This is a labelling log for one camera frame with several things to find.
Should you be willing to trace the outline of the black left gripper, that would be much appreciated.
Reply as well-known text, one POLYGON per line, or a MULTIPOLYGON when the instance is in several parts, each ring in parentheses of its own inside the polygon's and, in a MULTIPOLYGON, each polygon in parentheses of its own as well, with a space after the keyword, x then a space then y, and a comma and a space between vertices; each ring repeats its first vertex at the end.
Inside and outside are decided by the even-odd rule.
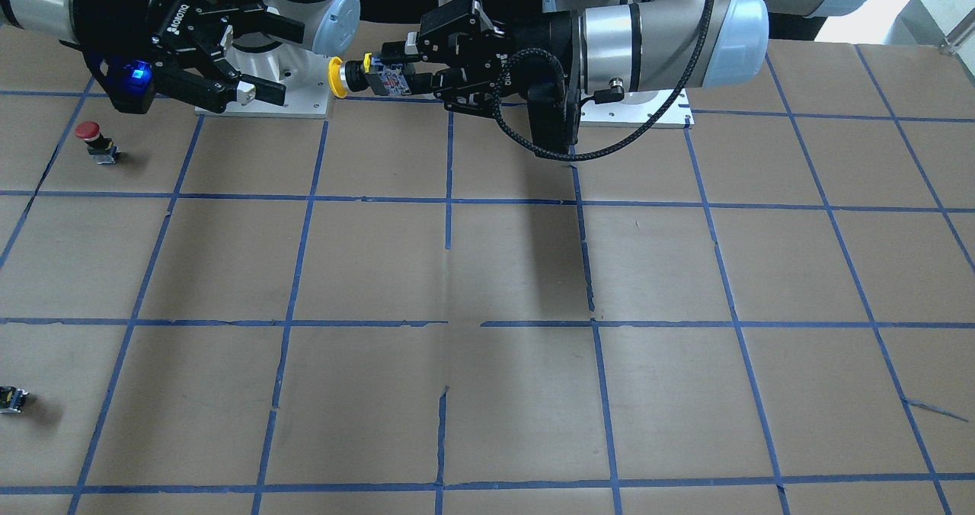
POLYGON ((452 0, 424 13, 419 30, 390 40, 381 62, 442 64, 436 73, 405 74, 411 96, 438 98, 446 108, 490 118, 503 98, 549 91, 564 103, 577 94, 580 14, 540 13, 492 20, 481 0, 452 0))

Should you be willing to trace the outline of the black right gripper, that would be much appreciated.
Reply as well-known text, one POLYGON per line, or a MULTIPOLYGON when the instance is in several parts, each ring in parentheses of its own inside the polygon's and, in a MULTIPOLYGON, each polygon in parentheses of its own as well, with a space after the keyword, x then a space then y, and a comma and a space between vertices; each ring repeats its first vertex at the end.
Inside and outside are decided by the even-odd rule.
POLYGON ((206 51, 226 27, 295 44, 305 38, 302 22, 264 0, 72 0, 73 47, 101 88, 108 59, 119 57, 147 62, 158 94, 209 112, 226 112, 231 102, 283 106, 285 85, 239 74, 206 51))

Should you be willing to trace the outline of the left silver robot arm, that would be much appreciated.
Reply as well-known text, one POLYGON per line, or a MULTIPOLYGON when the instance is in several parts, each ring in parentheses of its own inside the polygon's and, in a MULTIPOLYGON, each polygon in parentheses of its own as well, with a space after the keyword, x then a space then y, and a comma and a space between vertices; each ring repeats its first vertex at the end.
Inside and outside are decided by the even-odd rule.
POLYGON ((376 94, 429 94, 484 118, 519 95, 541 126, 574 126, 585 104, 751 80, 771 14, 833 18, 866 1, 542 0, 539 14, 501 21, 483 0, 452 0, 344 74, 376 94))

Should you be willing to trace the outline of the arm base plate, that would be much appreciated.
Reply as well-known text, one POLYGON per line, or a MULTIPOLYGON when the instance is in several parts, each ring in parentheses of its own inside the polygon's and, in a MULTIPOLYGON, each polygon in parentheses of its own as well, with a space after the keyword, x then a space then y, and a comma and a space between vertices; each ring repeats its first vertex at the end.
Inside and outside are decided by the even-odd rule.
MULTIPOLYGON (((588 102, 582 108, 580 125, 637 129, 661 109, 671 94, 671 89, 666 89, 627 94, 623 101, 615 103, 588 102)), ((682 129, 692 127, 694 123, 686 91, 681 91, 678 98, 656 120, 654 129, 682 129)))
POLYGON ((231 91, 223 115, 316 120, 330 116, 326 56, 261 33, 238 37, 230 27, 205 49, 216 51, 217 62, 239 73, 239 85, 231 91))

